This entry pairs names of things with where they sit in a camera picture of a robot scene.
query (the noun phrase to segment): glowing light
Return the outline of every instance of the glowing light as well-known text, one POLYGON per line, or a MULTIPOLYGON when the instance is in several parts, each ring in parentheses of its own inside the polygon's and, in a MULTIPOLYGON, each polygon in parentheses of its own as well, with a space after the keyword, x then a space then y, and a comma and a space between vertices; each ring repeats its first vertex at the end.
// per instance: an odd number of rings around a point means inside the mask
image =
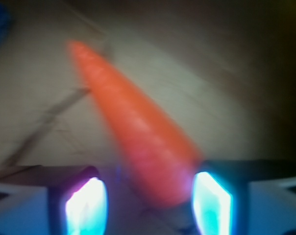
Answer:
POLYGON ((195 175, 192 205, 201 234, 230 235, 232 195, 208 172, 195 175))
POLYGON ((67 234, 104 234, 107 207, 107 191, 103 181, 90 179, 66 202, 67 234))

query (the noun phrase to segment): light panel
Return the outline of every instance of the light panel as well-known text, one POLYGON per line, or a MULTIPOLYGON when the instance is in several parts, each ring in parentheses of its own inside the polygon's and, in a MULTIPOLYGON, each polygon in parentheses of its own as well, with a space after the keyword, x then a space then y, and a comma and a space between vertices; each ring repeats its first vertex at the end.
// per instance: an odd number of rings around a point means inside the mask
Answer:
POLYGON ((65 206, 67 234, 101 235, 107 221, 107 191, 103 181, 91 178, 73 193, 65 206))
POLYGON ((230 235, 232 195, 208 172, 195 175, 192 206, 201 234, 230 235))

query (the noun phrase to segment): blurry carrot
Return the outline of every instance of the blurry carrot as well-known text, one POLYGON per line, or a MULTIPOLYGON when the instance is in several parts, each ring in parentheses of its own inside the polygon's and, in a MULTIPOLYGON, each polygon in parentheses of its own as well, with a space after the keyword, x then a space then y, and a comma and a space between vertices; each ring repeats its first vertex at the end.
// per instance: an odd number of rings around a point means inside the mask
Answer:
POLYGON ((138 87, 81 42, 70 42, 78 70, 91 89, 146 198, 171 207, 190 198, 202 160, 191 140, 138 87))

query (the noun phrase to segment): floor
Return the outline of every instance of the floor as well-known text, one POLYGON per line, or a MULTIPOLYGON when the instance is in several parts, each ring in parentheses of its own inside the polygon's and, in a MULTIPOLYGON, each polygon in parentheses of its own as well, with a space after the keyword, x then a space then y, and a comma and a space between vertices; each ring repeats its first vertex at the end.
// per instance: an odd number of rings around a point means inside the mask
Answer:
POLYGON ((155 211, 116 181, 119 150, 70 39, 111 61, 207 159, 296 160, 296 1, 2 2, 15 21, 0 47, 0 167, 97 166, 114 192, 106 234, 196 231, 188 205, 155 211))

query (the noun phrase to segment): blue light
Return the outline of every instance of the blue light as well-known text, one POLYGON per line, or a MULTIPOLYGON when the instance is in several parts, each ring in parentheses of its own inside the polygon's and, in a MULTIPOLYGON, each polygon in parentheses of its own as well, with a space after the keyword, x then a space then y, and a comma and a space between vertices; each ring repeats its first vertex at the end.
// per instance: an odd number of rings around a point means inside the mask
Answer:
POLYGON ((68 235, 102 235, 107 221, 107 191, 103 181, 91 178, 65 205, 68 235))
POLYGON ((195 175, 192 206, 201 234, 230 235, 232 195, 208 172, 195 175))

